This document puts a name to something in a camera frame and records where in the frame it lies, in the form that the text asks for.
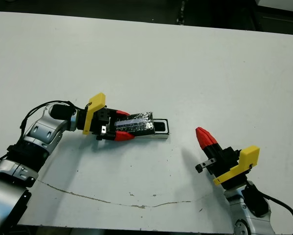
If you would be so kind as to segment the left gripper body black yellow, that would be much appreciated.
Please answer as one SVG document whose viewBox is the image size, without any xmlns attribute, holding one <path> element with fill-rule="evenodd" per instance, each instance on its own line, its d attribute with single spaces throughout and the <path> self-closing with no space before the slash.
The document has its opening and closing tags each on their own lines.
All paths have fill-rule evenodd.
<svg viewBox="0 0 293 235">
<path fill-rule="evenodd" d="M 98 93 L 89 99 L 84 109 L 78 111 L 77 129 L 84 135 L 94 134 L 97 140 L 115 140 L 116 110 L 107 108 L 106 96 Z"/>
</svg>

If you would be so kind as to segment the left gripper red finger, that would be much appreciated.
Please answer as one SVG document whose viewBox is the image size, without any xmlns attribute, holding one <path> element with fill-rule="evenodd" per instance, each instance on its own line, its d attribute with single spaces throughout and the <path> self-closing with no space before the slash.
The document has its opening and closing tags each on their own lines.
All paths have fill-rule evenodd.
<svg viewBox="0 0 293 235">
<path fill-rule="evenodd" d="M 128 141 L 135 138 L 133 134 L 128 132 L 123 132 L 123 131 L 107 132 L 101 137 L 103 140 L 110 140 L 110 141 Z"/>
<path fill-rule="evenodd" d="M 121 110 L 111 110 L 111 114 L 113 117 L 120 118 L 120 117 L 126 117 L 130 114 Z"/>
</svg>

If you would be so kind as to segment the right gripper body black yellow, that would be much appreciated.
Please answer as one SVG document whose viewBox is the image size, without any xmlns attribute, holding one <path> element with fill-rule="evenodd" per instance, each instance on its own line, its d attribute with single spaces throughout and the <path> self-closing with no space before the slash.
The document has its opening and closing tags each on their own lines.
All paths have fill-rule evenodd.
<svg viewBox="0 0 293 235">
<path fill-rule="evenodd" d="M 215 185 L 231 189 L 246 183 L 247 174 L 258 163 L 260 148 L 252 145 L 243 150 L 232 147 L 222 149 L 219 145 L 208 145 L 203 148 L 208 160 L 195 166 L 198 173 L 203 169 L 214 176 Z"/>
</svg>

